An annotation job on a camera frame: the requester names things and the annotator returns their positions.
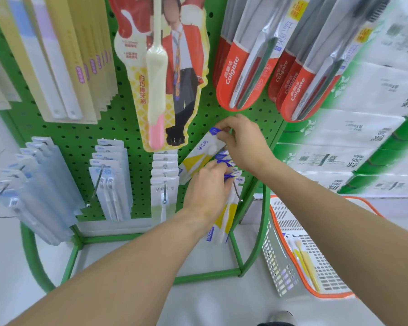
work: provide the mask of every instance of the hand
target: hand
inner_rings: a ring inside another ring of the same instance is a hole
[[[223,181],[223,175],[228,170],[226,163],[216,163],[213,160],[189,183],[183,209],[188,211],[188,217],[196,218],[202,235],[211,229],[228,200],[234,182],[234,179]]]
[[[246,116],[239,113],[229,116],[215,127],[223,130],[218,133],[218,138],[227,145],[234,163],[252,175],[259,177],[260,171],[277,160],[267,146],[259,126]]]

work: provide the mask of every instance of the forearm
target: forearm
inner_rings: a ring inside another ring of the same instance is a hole
[[[408,325],[408,231],[276,159],[256,176],[278,195],[341,279],[386,325]]]
[[[155,325],[202,234],[202,225],[181,210],[75,275],[10,325]]]

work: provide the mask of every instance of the person's right hand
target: person's right hand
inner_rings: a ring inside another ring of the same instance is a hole
[[[254,176],[274,163],[276,158],[267,146],[259,126],[246,116],[236,114],[215,125],[222,131],[218,138],[225,142],[234,163]]]

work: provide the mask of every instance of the green display rack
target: green display rack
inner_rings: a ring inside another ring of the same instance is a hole
[[[187,156],[187,154],[210,129],[210,127],[224,117],[234,114],[223,109],[218,104],[215,87],[213,87],[211,84],[215,54],[218,47],[226,3],[227,0],[205,0],[205,9],[207,12],[207,34],[211,44],[209,57],[210,61],[208,65],[210,73],[207,75],[209,84],[202,91],[198,113],[189,127],[189,145],[179,149],[178,151],[179,162],[181,162]],[[111,32],[111,41],[113,43],[118,25],[107,0],[106,5],[109,28]],[[22,76],[22,72],[19,70],[19,67],[1,30],[0,62],[4,66],[22,98],[22,102],[20,103],[11,102],[11,110],[0,111],[0,115],[15,137],[16,142],[23,147],[25,146],[25,142],[31,141],[32,136],[51,137],[62,151],[65,161],[71,170],[83,198],[85,200],[89,200],[89,197],[93,191],[93,185],[88,171],[89,159],[91,158],[91,153],[93,152],[94,145],[97,143],[97,139],[116,138],[124,141],[125,147],[128,150],[130,179],[133,187],[134,204],[131,217],[151,217],[150,176],[152,153],[147,153],[143,149],[126,69],[116,55],[114,55],[114,63],[116,67],[119,93],[114,97],[111,104],[108,106],[107,112],[102,113],[102,119],[97,125],[58,124],[44,122],[41,114],[38,111],[36,102],[30,93],[29,87]],[[249,109],[242,111],[242,114],[260,126],[268,145],[273,149],[283,128],[285,127],[285,122],[276,110],[275,104],[267,99],[266,91],[267,87],[265,87],[258,101]],[[253,199],[253,195],[259,185],[258,180],[249,173],[244,172],[244,176],[246,180],[241,195],[243,202],[239,204],[239,208],[233,223],[233,230],[248,209]],[[177,202],[178,209],[180,209],[183,205],[186,189],[187,186],[180,186],[179,188]],[[229,276],[243,276],[255,262],[263,245],[265,236],[264,232],[269,218],[268,207],[269,191],[266,187],[264,187],[263,212],[260,230],[254,249],[245,263],[243,263],[242,257],[240,256],[240,251],[232,230],[230,232],[230,240],[237,259],[238,268],[177,277],[174,284],[224,278]],[[91,207],[84,209],[83,215],[77,216],[77,219],[80,222],[87,222],[105,220],[105,217],[99,202],[94,200],[91,202]],[[72,227],[72,230],[75,233],[73,237],[74,248],[66,266],[62,282],[65,282],[71,277],[78,252],[84,245],[97,242],[132,240],[141,235],[141,233],[139,233],[129,235],[84,237],[81,235],[76,226]],[[44,291],[49,292],[53,290],[55,285],[53,285],[48,278],[39,259],[34,233],[22,224],[21,234],[27,262],[35,280]]]

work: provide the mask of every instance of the giant toothbrush display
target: giant toothbrush display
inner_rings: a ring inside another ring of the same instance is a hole
[[[115,51],[126,65],[143,148],[148,152],[188,143],[187,129],[207,85],[210,50],[204,0],[161,0],[162,15],[156,1],[109,0],[118,21]],[[159,23],[161,34],[153,31]],[[161,42],[155,41],[160,35]],[[160,43],[168,55],[166,84],[163,90],[152,91],[157,78],[149,71],[152,61],[147,56],[152,53],[148,49]],[[158,95],[164,90],[165,98]],[[166,105],[160,105],[164,99]]]

